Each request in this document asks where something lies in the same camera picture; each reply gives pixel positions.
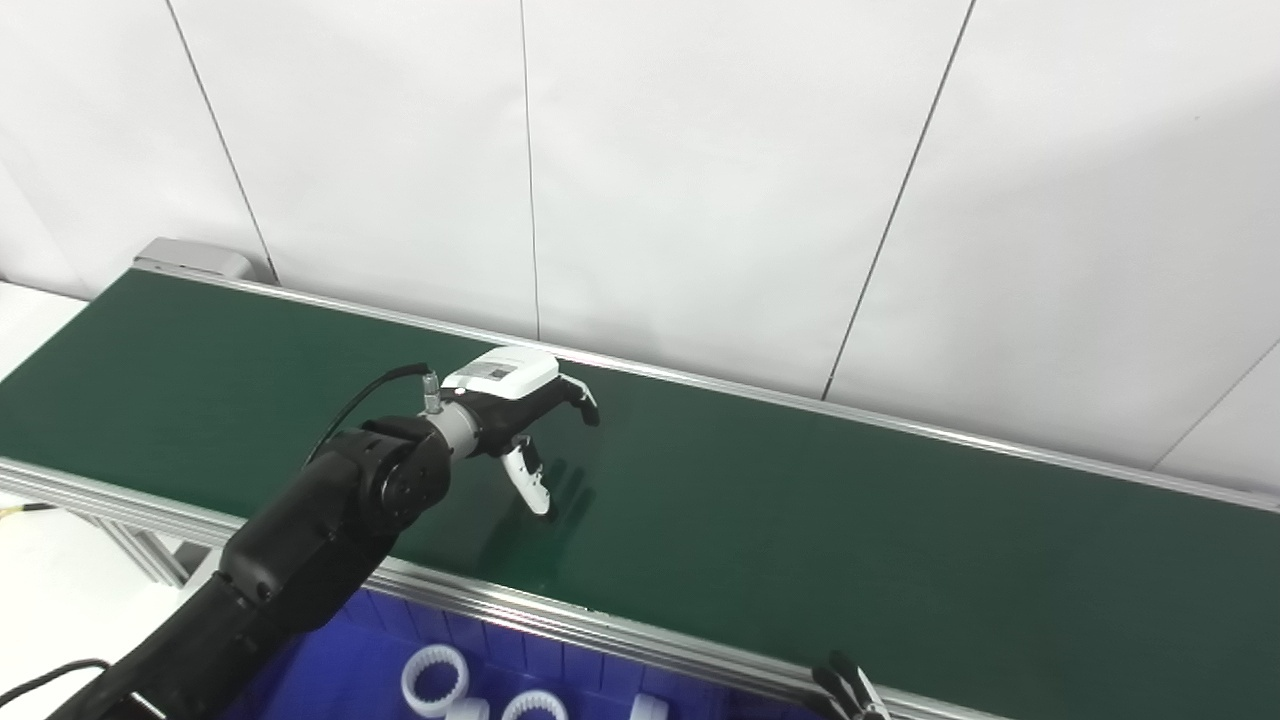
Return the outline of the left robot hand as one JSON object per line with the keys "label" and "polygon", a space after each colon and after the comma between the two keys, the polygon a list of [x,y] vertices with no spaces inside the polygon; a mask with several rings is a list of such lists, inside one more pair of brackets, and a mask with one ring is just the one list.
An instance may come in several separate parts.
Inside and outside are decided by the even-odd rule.
{"label": "left robot hand", "polygon": [[527,429],[562,404],[577,409],[586,425],[600,424],[589,387],[564,374],[559,359],[544,350],[493,348],[451,373],[440,397],[440,410],[428,420],[444,436],[453,459],[499,459],[518,496],[541,518],[552,514],[553,502]]}

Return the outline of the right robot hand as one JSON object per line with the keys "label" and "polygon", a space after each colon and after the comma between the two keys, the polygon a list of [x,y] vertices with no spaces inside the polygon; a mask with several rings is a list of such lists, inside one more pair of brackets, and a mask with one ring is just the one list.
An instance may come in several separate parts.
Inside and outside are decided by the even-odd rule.
{"label": "right robot hand", "polygon": [[887,703],[868,675],[846,653],[833,650],[824,665],[813,667],[813,682],[820,689],[804,700],[804,706],[823,719],[892,719]]}

